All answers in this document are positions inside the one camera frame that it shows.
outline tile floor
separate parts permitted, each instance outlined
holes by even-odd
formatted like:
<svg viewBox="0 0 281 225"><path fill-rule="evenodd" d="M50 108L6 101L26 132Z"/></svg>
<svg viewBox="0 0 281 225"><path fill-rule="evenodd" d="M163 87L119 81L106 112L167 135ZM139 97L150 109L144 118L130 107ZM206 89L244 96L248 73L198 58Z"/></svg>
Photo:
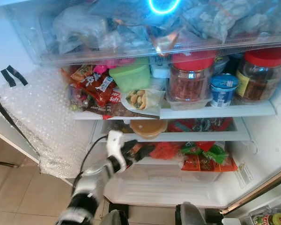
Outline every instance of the tile floor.
<svg viewBox="0 0 281 225"><path fill-rule="evenodd" d="M71 187L58 178L40 174L35 163L1 139L0 161L24 165L0 165L0 225L53 225L69 203ZM94 225L100 224L108 205L107 201L100 204ZM129 223L174 225L175 209L130 206Z"/></svg>

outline refrigerator shelf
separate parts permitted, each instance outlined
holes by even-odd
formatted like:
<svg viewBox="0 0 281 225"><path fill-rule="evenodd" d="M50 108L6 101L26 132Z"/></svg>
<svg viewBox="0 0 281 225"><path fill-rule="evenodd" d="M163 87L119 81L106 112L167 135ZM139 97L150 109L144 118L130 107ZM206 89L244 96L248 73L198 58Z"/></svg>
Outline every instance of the refrigerator shelf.
<svg viewBox="0 0 281 225"><path fill-rule="evenodd" d="M98 120L93 135L93 142L109 131L110 120ZM124 134L124 141L138 140L139 142L188 142L188 141L249 141L250 135L240 117L233 118L231 131L219 132L164 132L153 140L147 140L135 133Z"/></svg>
<svg viewBox="0 0 281 225"><path fill-rule="evenodd" d="M206 106L201 109L174 111L172 109L161 109L160 119L188 119L188 118L211 118L211 117L246 117L246 116L270 116L275 115L275 110L270 101L258 105L230 105L226 108L214 108ZM93 112L76 112L75 120L102 120L103 117ZM115 116L109 120L147 120L142 117L119 117Z"/></svg>

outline white label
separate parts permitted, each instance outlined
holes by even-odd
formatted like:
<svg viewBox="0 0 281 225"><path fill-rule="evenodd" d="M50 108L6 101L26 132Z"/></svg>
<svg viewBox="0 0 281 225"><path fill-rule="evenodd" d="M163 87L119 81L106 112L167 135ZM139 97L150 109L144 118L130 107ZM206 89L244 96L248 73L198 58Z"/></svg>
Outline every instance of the white label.
<svg viewBox="0 0 281 225"><path fill-rule="evenodd" d="M238 170L236 170L234 173L241 188L244 188L253 180L253 176L245 163L241 163L238 166Z"/></svg>
<svg viewBox="0 0 281 225"><path fill-rule="evenodd" d="M113 81L113 79L112 79L110 76L105 77L103 83L101 84L100 87L98 87L98 89L99 89L100 91L105 92L106 89L107 89L107 87L108 87L108 85L109 85L112 81Z"/></svg>

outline food package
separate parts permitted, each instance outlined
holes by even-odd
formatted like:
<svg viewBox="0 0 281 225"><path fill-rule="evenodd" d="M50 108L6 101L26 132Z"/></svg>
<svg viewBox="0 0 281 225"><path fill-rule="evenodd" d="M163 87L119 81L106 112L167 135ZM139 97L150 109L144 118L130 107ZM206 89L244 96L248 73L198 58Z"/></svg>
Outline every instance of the food package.
<svg viewBox="0 0 281 225"><path fill-rule="evenodd" d="M127 110L121 103L121 95L122 94L118 89L114 89L108 103L104 107L100 107L94 100L90 100L88 107L84 110L103 115L104 119L109 119L113 116L148 117L159 119L159 116L141 114Z"/></svg>
<svg viewBox="0 0 281 225"><path fill-rule="evenodd" d="M183 154L195 154L198 155L202 153L202 149L196 145L195 142L187 142L181 147L181 152Z"/></svg>
<svg viewBox="0 0 281 225"><path fill-rule="evenodd" d="M90 4L66 8L53 21L53 33L59 43L59 53L64 54L85 44L98 48L100 40L108 33L108 23L103 17L89 13Z"/></svg>
<svg viewBox="0 0 281 225"><path fill-rule="evenodd" d="M178 119L169 123L168 132L226 131L232 121L232 117Z"/></svg>
<svg viewBox="0 0 281 225"><path fill-rule="evenodd" d="M184 161L182 170L204 172L230 172L236 171L237 165L231 157L226 158L225 164L221 165L213 160L204 157L203 155L189 155Z"/></svg>
<svg viewBox="0 0 281 225"><path fill-rule="evenodd" d="M151 79L149 89L133 90L122 95L123 105L130 111L159 116L165 91L163 79Z"/></svg>
<svg viewBox="0 0 281 225"><path fill-rule="evenodd" d="M214 145L208 151L203 151L202 154L206 158L211 159L221 165L224 164L225 160L229 156L225 151L225 142L214 143Z"/></svg>
<svg viewBox="0 0 281 225"><path fill-rule="evenodd" d="M261 0L213 0L185 11L183 17L194 33L199 33L203 38L216 38L224 43L235 22L248 15L260 2Z"/></svg>
<svg viewBox="0 0 281 225"><path fill-rule="evenodd" d="M156 159L173 159L179 153L180 148L181 143L179 142L158 142L149 155Z"/></svg>
<svg viewBox="0 0 281 225"><path fill-rule="evenodd" d="M70 66L68 72L62 68L61 73L70 84L82 88L100 107L104 107L111 97L115 82L108 71L103 74L93 73L93 67L82 65L77 69L77 66Z"/></svg>

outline glass jar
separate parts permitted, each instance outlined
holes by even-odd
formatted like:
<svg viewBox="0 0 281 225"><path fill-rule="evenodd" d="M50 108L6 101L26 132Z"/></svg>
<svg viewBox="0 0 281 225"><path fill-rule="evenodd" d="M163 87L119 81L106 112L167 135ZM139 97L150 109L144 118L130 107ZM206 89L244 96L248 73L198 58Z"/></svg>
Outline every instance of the glass jar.
<svg viewBox="0 0 281 225"><path fill-rule="evenodd" d="M176 101L197 102L209 97L214 52L173 55L170 96Z"/></svg>
<svg viewBox="0 0 281 225"><path fill-rule="evenodd" d="M281 48L246 52L238 70L238 98L246 104L268 100L281 80Z"/></svg>

